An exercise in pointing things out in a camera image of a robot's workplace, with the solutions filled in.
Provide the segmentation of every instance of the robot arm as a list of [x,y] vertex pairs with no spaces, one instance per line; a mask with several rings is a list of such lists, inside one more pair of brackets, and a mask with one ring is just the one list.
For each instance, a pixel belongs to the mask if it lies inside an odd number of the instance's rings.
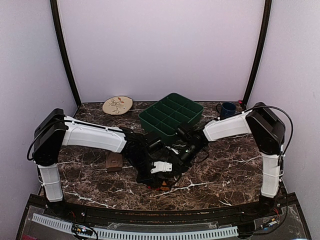
[[208,141],[239,134],[251,134],[262,155],[261,195],[274,198],[279,189],[281,160],[285,138],[284,123],[268,108],[243,112],[224,120],[214,120],[204,127]]
[[268,108],[217,118],[197,130],[181,124],[176,133],[188,143],[187,146],[179,152],[170,151],[167,162],[155,161],[150,155],[164,146],[152,132],[142,135],[128,128],[87,123],[65,116],[62,109],[55,109],[35,130],[33,159],[39,168],[47,199],[59,202],[63,199],[57,167],[61,146],[78,145],[121,153],[137,169],[137,182],[156,188],[162,185],[163,176],[172,177],[177,170],[186,172],[192,166],[192,159],[209,142],[252,133],[263,159],[261,194],[267,198],[277,194],[285,125]]

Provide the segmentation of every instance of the small brown block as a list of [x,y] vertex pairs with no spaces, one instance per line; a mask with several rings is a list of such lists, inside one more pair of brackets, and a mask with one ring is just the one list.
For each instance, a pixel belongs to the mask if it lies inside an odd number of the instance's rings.
[[106,157],[105,167],[107,172],[120,171],[123,166],[123,158],[119,153],[110,152]]

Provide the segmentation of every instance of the blue mug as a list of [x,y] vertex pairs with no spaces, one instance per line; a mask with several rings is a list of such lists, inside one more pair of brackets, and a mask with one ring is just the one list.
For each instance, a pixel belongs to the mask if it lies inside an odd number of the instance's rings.
[[224,102],[222,104],[217,104],[215,106],[216,111],[220,114],[221,118],[230,117],[232,115],[236,114],[236,108],[237,106],[233,104],[232,102]]

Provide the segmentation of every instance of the vertical black pole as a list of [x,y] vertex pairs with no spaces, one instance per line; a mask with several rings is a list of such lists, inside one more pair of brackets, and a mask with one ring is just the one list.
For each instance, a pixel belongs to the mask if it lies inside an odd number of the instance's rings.
[[265,0],[258,45],[256,47],[253,65],[252,65],[249,81],[243,96],[243,100],[240,101],[241,102],[240,104],[243,109],[247,107],[247,104],[256,80],[256,76],[257,76],[257,72],[258,72],[258,68],[259,68],[259,64],[260,64],[262,52],[264,49],[266,36],[267,36],[267,29],[268,29],[270,12],[271,12],[271,4],[272,4],[272,0]]
[[69,81],[69,85],[70,85],[70,88],[71,88],[71,91],[73,94],[73,98],[75,100],[77,107],[79,108],[82,103],[80,100],[80,96],[78,93],[78,89],[76,86],[74,75],[72,74],[72,71],[71,71],[71,66],[70,66],[70,62],[69,62],[69,58],[68,58],[68,54],[67,54],[67,49],[66,49],[66,45],[65,45],[65,40],[64,40],[63,33],[62,33],[61,23],[60,23],[57,0],[50,0],[50,4],[51,4],[51,11],[52,11],[52,18],[53,18],[53,23],[54,23],[54,28],[55,28],[55,34],[56,34],[56,38],[58,40],[60,54],[62,57],[65,73],[66,73],[66,76]]

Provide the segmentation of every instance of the white connector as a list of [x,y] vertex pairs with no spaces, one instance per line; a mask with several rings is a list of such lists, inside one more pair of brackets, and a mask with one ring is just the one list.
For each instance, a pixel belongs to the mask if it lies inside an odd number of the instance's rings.
[[155,166],[155,168],[151,169],[151,173],[155,174],[158,172],[171,172],[172,171],[172,163],[169,162],[165,162],[165,161],[155,161],[153,163],[153,166]]

